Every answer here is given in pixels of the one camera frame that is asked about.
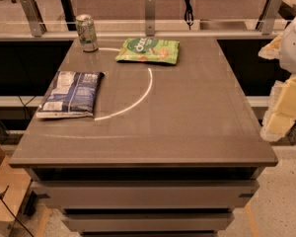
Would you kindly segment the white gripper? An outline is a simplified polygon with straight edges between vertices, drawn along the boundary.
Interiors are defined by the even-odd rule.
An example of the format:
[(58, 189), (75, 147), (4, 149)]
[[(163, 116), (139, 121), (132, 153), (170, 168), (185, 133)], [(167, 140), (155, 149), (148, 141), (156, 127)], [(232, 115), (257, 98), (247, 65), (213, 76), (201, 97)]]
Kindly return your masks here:
[(268, 60), (279, 58), (280, 66), (294, 73), (285, 82), (276, 81), (270, 91), (260, 136), (274, 142), (283, 138), (296, 121), (296, 17), (283, 35), (260, 49), (258, 56)]

